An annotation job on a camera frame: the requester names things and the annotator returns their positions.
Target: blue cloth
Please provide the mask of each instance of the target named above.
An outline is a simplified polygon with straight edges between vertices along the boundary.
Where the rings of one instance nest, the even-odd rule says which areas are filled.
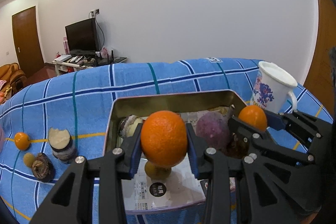
[[[17,132],[23,131],[33,140],[46,139],[51,127],[68,129],[71,135],[78,135],[79,154],[94,159],[102,156],[104,133],[115,99],[125,96],[232,89],[243,100],[249,101],[258,72],[258,61],[222,58],[219,63],[212,63],[208,59],[195,59],[172,64],[116,64],[69,73],[26,87],[14,95],[0,106],[0,126],[7,138],[12,139]],[[303,86],[299,85],[294,93],[298,99],[299,110],[332,122],[326,109]],[[291,104],[288,101],[282,112],[290,110]],[[297,140],[286,132],[271,131],[271,134],[280,145],[289,148],[297,146]],[[301,145],[298,145],[297,150],[305,152]],[[37,181],[23,163],[22,158],[26,152],[46,153],[55,166],[55,180],[50,183]],[[14,142],[6,140],[0,154],[0,195],[13,213],[12,191],[17,220],[28,223],[68,166],[52,156],[46,142],[32,143],[27,151],[18,156],[11,189],[17,154],[18,149]],[[98,223],[97,199],[98,184],[95,184],[93,223]],[[134,224],[198,223],[202,220],[203,211],[204,205],[200,205],[164,214],[127,216],[127,220]],[[233,213],[232,223],[235,222],[235,217]]]

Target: purple sweet potato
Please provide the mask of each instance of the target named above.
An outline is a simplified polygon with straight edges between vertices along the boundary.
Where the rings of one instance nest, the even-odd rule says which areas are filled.
[[[209,147],[217,150],[226,150],[231,141],[232,134],[227,126],[227,121],[232,115],[223,116],[219,112],[204,114],[196,124],[196,135],[206,140]]]

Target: orange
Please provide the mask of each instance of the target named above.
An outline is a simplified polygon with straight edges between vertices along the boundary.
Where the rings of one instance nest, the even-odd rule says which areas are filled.
[[[239,113],[238,118],[263,132],[266,131],[266,114],[260,107],[256,105],[244,107],[243,110]]]
[[[14,142],[19,150],[26,150],[30,145],[29,137],[26,133],[18,132],[14,136]]]
[[[184,121],[167,110],[154,112],[145,120],[140,139],[147,159],[163,168],[179,164],[188,148]]]

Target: white wall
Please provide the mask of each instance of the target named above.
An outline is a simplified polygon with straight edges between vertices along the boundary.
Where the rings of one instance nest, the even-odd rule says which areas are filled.
[[[46,61],[64,27],[100,8],[105,45],[131,62],[200,57],[273,61],[303,82],[315,49],[317,0],[39,0]]]
[[[18,63],[13,40],[12,15],[33,6],[36,6],[37,33],[41,45],[38,0],[6,0],[0,3],[0,66]],[[42,47],[41,51],[43,59],[45,59]]]

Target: brown door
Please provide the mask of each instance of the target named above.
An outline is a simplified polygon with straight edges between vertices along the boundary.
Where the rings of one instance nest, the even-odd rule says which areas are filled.
[[[13,15],[12,28],[20,68],[27,77],[30,77],[44,67],[37,35],[36,7],[31,7]]]
[[[331,0],[319,0],[319,30],[304,86],[331,115],[334,115],[334,90],[328,52],[333,46],[336,46],[336,7]]]

